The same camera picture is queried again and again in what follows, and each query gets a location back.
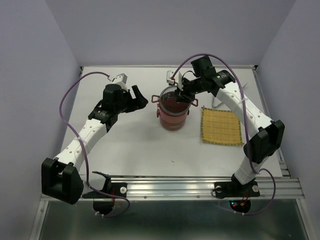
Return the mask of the metal tongs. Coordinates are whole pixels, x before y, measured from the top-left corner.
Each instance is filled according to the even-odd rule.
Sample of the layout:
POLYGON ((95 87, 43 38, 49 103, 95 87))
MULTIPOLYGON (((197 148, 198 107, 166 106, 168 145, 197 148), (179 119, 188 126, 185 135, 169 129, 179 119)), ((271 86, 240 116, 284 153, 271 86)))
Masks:
POLYGON ((217 97, 212 97, 211 107, 212 109, 218 109, 219 107, 223 106, 224 103, 220 101, 217 97))

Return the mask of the red steel lunch bowl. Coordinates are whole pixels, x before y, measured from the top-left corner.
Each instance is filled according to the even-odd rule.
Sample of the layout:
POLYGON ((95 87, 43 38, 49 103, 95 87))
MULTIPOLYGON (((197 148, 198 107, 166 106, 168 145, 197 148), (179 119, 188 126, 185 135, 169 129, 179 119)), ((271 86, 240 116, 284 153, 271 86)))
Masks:
POLYGON ((166 122, 160 119, 160 124, 162 127, 168 131, 178 131, 185 125, 185 120, 181 122, 166 122))

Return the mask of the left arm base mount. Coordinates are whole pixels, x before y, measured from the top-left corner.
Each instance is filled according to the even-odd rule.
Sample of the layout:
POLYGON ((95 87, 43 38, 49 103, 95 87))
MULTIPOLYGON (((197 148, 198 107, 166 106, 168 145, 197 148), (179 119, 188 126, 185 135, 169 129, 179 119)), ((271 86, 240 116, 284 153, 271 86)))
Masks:
POLYGON ((113 218, 124 214, 131 206, 127 199, 128 184, 105 182, 101 190, 91 190, 82 195, 84 200, 93 200, 92 209, 96 216, 113 218))

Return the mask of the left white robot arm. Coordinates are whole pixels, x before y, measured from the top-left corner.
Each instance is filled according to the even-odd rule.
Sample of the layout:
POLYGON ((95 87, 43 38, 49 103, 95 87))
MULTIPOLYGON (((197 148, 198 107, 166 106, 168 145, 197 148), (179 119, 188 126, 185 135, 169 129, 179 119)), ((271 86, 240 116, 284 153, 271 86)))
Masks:
POLYGON ((79 174, 83 163, 96 143, 117 122, 119 114, 131 113, 146 107, 148 100, 137 85, 125 89, 120 84, 108 84, 102 100, 88 115, 80 132, 55 158, 46 158, 41 165, 41 190, 44 195, 68 204, 75 204, 82 195, 84 183, 79 174))

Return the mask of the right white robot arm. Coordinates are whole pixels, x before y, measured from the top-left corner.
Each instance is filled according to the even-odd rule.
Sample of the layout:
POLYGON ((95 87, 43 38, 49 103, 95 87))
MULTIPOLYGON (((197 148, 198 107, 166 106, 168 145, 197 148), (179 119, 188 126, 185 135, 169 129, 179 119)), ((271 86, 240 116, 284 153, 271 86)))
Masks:
POLYGON ((220 57, 198 53, 189 58, 195 79, 186 80, 180 74, 184 64, 167 77, 167 83, 176 85, 177 101, 192 103, 200 93, 210 93, 225 104, 244 126, 246 143, 244 159, 232 175, 231 192, 242 195, 248 184, 262 171, 266 160, 281 146, 285 125, 265 115, 244 93, 234 70, 220 57))

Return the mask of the red steel bowl with clips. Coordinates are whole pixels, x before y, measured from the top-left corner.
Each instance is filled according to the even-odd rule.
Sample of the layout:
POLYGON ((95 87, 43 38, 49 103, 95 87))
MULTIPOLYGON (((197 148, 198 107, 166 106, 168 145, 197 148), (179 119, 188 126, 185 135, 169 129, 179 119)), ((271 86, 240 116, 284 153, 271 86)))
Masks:
POLYGON ((189 115, 190 111, 181 114, 181 115, 172 115, 168 114, 165 111, 162 111, 160 108, 156 111, 156 115, 159 118, 161 123, 166 124, 180 124, 186 121, 187 116, 189 115))

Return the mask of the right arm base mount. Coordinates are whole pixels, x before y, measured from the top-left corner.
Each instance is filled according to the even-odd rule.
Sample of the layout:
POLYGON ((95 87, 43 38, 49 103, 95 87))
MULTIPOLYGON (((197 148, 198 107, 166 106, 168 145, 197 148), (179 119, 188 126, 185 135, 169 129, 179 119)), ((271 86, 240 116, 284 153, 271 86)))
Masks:
POLYGON ((251 181, 245 185, 232 181, 215 182, 211 190, 211 195, 217 199, 230 198, 231 210, 236 213, 247 214, 251 209, 250 198, 260 196, 260 189, 256 181, 251 181))

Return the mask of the grey lid with red clips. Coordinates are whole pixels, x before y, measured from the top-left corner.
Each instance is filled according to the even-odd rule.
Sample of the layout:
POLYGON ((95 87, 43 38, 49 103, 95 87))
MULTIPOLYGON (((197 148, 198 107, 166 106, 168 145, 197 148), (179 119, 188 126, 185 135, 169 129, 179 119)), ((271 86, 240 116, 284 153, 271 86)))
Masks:
POLYGON ((178 100, 178 96, 175 93, 176 90, 176 86, 168 86, 160 95, 153 94, 151 96, 151 102, 157 103, 159 109, 171 116, 183 115, 189 112, 191 106, 198 106, 198 99, 195 99, 191 103, 178 100))

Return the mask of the yellow bamboo mat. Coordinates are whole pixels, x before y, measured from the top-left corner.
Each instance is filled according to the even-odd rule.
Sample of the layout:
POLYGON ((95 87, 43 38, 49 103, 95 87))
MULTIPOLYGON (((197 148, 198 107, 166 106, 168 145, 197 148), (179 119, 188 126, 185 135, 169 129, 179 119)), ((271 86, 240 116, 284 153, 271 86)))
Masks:
POLYGON ((205 143, 243 146, 241 122, 230 110, 201 108, 200 137, 205 143))

